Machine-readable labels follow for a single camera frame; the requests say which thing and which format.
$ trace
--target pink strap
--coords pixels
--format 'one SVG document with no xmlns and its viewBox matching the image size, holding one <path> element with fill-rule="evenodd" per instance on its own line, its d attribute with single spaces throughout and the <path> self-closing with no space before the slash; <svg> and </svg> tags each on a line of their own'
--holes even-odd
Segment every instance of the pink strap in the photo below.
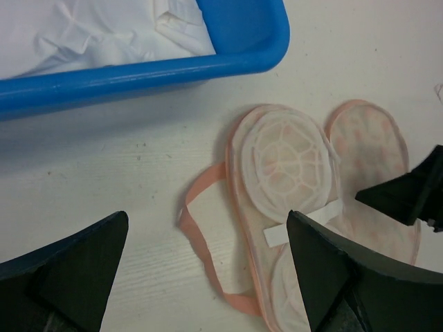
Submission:
<svg viewBox="0 0 443 332">
<path fill-rule="evenodd" d="M 199 226 L 189 213 L 188 205 L 203 191 L 217 181 L 226 179 L 226 164 L 222 162 L 209 167 L 200 175 L 189 189 L 185 197 L 185 206 L 181 212 L 179 228 L 187 236 L 192 248 L 203 262 L 206 275 L 217 292 L 235 309 L 249 315 L 261 316 L 261 310 L 255 297 L 241 294 L 228 294 L 223 291 L 217 273 L 215 272 L 213 258 Z"/>
</svg>

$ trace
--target white mesh padding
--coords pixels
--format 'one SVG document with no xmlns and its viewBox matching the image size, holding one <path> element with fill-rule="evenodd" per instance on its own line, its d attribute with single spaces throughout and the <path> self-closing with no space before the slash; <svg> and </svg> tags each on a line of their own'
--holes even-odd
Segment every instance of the white mesh padding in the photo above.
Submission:
<svg viewBox="0 0 443 332">
<path fill-rule="evenodd" d="M 272 307 L 282 332 L 311 332 L 289 244 L 275 264 L 271 287 Z"/>
<path fill-rule="evenodd" d="M 290 110 L 265 114 L 245 137 L 241 157 L 246 191 L 270 219 L 284 223 L 290 210 L 308 213 L 326 204 L 329 152 L 309 117 Z"/>
</svg>

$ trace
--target white strap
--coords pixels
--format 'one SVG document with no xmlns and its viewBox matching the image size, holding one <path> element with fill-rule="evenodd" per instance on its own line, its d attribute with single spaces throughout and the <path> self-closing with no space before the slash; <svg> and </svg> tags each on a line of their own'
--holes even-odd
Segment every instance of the white strap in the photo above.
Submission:
<svg viewBox="0 0 443 332">
<path fill-rule="evenodd" d="M 326 223 L 332 218 L 338 216 L 343 209 L 343 202 L 341 199 L 329 202 L 322 208 L 308 213 L 307 216 L 312 220 L 315 220 L 321 225 Z M 277 225 L 271 228 L 267 228 L 263 231 L 264 237 L 270 248 L 280 246 L 285 243 L 289 243 L 288 232 L 286 229 L 286 223 Z"/>
</svg>

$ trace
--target white fabric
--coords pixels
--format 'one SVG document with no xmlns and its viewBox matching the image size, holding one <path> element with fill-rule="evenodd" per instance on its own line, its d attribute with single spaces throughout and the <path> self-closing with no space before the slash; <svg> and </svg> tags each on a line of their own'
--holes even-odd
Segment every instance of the white fabric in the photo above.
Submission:
<svg viewBox="0 0 443 332">
<path fill-rule="evenodd" d="M 4 0 L 0 45 L 0 78 L 215 53 L 195 0 Z"/>
<path fill-rule="evenodd" d="M 321 225 L 326 225 L 329 220 L 338 216 L 342 210 L 343 201 L 341 199 L 336 199 L 335 201 L 329 202 L 322 208 L 308 213 L 307 216 Z M 266 242 L 270 248 L 289 243 L 288 231 L 285 223 L 267 228 L 263 231 L 263 233 L 264 238 L 266 239 Z"/>
<path fill-rule="evenodd" d="M 291 247 L 283 246 L 271 280 L 272 307 L 282 332 L 310 332 Z"/>
<path fill-rule="evenodd" d="M 332 186 L 323 137 L 296 111 L 271 111 L 255 123 L 244 139 L 241 171 L 254 206 L 278 223 L 290 210 L 324 206 Z"/>
</svg>

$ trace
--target white table surface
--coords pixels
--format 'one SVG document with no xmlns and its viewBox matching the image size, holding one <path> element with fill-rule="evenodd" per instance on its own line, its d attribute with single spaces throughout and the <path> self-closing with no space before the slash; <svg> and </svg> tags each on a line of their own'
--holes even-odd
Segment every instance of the white table surface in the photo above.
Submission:
<svg viewBox="0 0 443 332">
<path fill-rule="evenodd" d="M 102 331 L 265 331 L 216 296 L 175 228 L 185 188 L 222 160 L 236 117 L 268 102 L 323 123 L 361 98 L 395 117 L 412 166 L 443 143 L 433 91 L 443 83 L 441 0 L 286 6 L 291 45 L 268 73 L 0 123 L 0 261 L 125 210 L 130 230 Z M 235 260 L 231 237 L 217 250 Z M 418 264 L 443 272 L 441 250 L 443 235 L 426 228 Z"/>
</svg>

